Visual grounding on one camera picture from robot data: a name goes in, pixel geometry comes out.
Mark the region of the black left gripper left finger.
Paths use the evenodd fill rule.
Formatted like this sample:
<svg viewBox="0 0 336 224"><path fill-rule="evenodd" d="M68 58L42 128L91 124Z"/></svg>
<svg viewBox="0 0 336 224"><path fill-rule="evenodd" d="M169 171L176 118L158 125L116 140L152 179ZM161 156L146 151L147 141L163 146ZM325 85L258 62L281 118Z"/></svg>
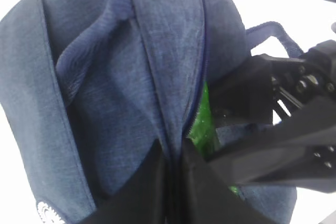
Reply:
<svg viewBox="0 0 336 224"><path fill-rule="evenodd" d="M165 158L156 140L124 186L81 223L165 223L165 175Z"/></svg>

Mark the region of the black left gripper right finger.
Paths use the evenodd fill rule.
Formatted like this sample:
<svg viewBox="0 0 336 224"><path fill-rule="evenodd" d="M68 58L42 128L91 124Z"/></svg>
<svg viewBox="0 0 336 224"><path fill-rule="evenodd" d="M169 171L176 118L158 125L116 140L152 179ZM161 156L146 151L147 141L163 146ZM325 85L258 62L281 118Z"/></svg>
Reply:
<svg viewBox="0 0 336 224"><path fill-rule="evenodd" d="M239 199L189 139L182 141L180 174L181 223L273 223Z"/></svg>

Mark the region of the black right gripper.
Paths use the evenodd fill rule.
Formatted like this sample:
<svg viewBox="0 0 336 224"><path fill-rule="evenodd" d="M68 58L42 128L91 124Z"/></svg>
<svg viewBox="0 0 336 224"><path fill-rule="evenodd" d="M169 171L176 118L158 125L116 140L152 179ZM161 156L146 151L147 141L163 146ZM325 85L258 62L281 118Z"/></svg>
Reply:
<svg viewBox="0 0 336 224"><path fill-rule="evenodd" d="M321 42L298 58L249 57L209 85L216 128L271 124L272 111L286 119L316 97L335 101L334 40Z"/></svg>

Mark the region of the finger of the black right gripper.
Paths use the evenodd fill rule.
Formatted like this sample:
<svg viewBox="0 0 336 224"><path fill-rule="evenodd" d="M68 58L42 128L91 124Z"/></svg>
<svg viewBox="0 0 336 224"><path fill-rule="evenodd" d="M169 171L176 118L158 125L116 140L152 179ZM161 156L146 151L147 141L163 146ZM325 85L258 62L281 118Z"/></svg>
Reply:
<svg viewBox="0 0 336 224"><path fill-rule="evenodd" d="M335 101L317 97L265 131L222 148L207 163L228 184L335 192Z"/></svg>

